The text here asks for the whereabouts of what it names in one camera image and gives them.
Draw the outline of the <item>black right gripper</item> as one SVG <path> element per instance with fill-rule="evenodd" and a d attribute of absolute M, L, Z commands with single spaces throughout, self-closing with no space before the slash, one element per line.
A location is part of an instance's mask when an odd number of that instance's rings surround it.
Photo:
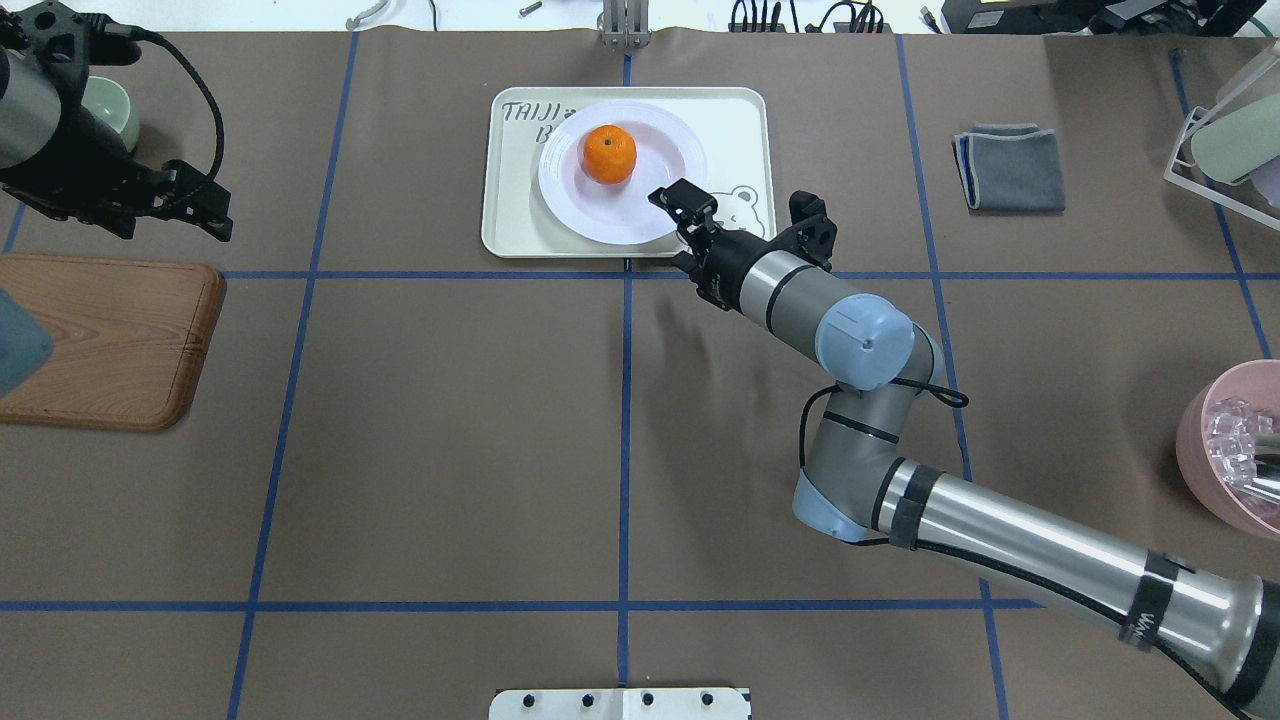
<path fill-rule="evenodd" d="M 698 296 L 724 311 L 741 311 L 748 273 L 773 247 L 746 231 L 716 225 L 717 200 L 689 179 L 653 190 L 646 200 L 676 225 L 685 250 L 672 264 L 698 288 Z"/>

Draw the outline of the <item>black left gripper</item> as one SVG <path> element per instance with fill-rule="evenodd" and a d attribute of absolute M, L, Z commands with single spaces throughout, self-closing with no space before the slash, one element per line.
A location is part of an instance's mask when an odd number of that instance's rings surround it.
<path fill-rule="evenodd" d="M 1 172 L 3 190 L 54 220 L 76 219 L 131 240 L 138 217 L 195 225 L 229 242 L 230 192 L 182 160 L 152 170 L 136 161 L 118 133 L 76 105 L 32 158 Z"/>

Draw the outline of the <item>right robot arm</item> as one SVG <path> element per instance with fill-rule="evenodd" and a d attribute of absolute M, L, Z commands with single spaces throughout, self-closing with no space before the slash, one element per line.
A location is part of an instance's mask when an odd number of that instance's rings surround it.
<path fill-rule="evenodd" d="M 941 347 L 879 295 L 831 270 L 837 229 L 797 191 L 772 240 L 723 225 L 717 199 L 687 179 L 648 195 L 684 249 L 673 264 L 698 295 L 739 313 L 833 380 L 803 460 L 794 514 L 847 544 L 951 557 L 1094 614 L 1117 638 L 1160 652 L 1238 717 L 1277 716 L 1277 584 L 1233 582 L 1181 559 L 982 488 L 905 457 L 914 401 L 960 401 L 938 384 Z"/>

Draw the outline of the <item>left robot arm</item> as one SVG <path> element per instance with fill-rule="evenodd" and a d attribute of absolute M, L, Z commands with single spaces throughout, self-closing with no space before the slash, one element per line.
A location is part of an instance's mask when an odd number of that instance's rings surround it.
<path fill-rule="evenodd" d="M 230 193 L 216 172 L 180 159 L 154 169 L 81 101 L 63 99 L 28 58 L 3 59 L 3 192 L 55 222 L 78 220 L 132 240 L 138 219 L 178 220 L 232 237 Z"/>

